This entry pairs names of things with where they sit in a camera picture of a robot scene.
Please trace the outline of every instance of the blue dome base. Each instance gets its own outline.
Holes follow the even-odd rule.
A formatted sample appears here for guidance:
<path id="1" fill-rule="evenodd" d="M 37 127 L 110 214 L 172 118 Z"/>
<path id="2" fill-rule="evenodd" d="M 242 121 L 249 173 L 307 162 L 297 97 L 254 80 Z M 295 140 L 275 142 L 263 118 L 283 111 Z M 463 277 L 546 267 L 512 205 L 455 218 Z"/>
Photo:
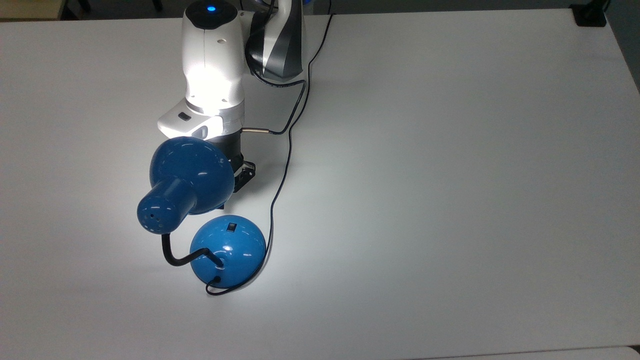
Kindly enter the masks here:
<path id="1" fill-rule="evenodd" d="M 206 256 L 191 262 L 196 276 L 219 289 L 228 289 L 248 280 L 260 267 L 266 255 L 266 243 L 260 229 L 246 218 L 224 215 L 204 224 L 191 242 L 191 252 L 208 248 L 224 263 L 217 267 Z"/>

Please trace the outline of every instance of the lamp shade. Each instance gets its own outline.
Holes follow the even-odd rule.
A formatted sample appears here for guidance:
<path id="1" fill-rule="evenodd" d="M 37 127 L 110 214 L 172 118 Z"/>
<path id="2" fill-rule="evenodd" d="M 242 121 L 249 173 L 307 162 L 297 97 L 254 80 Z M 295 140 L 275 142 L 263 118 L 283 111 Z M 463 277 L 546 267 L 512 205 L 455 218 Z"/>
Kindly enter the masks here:
<path id="1" fill-rule="evenodd" d="M 154 234 L 168 234 L 188 214 L 218 209 L 234 191 L 234 172 L 210 143 L 180 136 L 162 143 L 151 159 L 151 191 L 138 204 L 138 221 Z"/>

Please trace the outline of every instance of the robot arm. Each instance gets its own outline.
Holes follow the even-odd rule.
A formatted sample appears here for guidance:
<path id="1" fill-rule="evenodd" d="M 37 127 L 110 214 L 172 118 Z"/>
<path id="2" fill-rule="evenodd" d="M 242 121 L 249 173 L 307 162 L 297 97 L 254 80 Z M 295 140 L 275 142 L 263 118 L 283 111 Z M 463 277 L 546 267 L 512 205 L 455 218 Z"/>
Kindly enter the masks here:
<path id="1" fill-rule="evenodd" d="M 252 74 L 286 82 L 303 71 L 302 0 L 283 0 L 279 11 L 239 12 L 224 0 L 196 1 L 182 18 L 185 98 L 158 120 L 168 138 L 192 136 L 217 146 L 231 162 L 238 191 L 255 175 L 244 160 L 242 77 Z"/>

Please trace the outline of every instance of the table surface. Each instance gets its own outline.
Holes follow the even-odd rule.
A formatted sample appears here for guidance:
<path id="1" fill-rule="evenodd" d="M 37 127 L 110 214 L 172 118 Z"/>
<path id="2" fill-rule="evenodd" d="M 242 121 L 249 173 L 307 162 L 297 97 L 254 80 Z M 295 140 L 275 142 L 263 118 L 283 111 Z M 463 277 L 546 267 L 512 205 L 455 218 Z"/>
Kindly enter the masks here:
<path id="1" fill-rule="evenodd" d="M 327 17 L 307 17 L 319 44 Z M 416 359 L 640 343 L 640 96 L 569 10 L 339 15 L 249 286 L 208 297 L 136 219 L 180 19 L 0 24 L 8 359 Z M 298 89 L 247 76 L 246 126 Z M 286 137 L 224 213 L 268 232 Z"/>

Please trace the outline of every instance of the gray floor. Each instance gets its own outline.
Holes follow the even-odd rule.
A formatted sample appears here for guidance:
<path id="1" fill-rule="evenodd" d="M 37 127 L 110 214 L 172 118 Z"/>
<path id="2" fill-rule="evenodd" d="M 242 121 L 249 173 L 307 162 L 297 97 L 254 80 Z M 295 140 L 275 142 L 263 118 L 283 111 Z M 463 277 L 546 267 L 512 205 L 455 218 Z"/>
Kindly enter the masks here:
<path id="1" fill-rule="evenodd" d="M 182 17 L 193 0 L 162 0 L 164 9 L 157 12 L 151 0 L 88 0 L 92 11 L 83 13 L 77 0 L 69 0 L 69 8 L 83 20 L 152 19 Z M 230 0 L 236 6 L 239 0 Z M 504 10 L 567 8 L 572 3 L 587 0 L 332 0 L 335 13 L 433 12 L 461 10 Z M 307 13 L 324 13 L 329 0 L 315 0 Z M 244 8 L 254 10 L 253 0 L 243 0 Z M 612 0 L 607 11 L 611 28 L 616 34 L 629 69 L 640 88 L 640 0 Z"/>

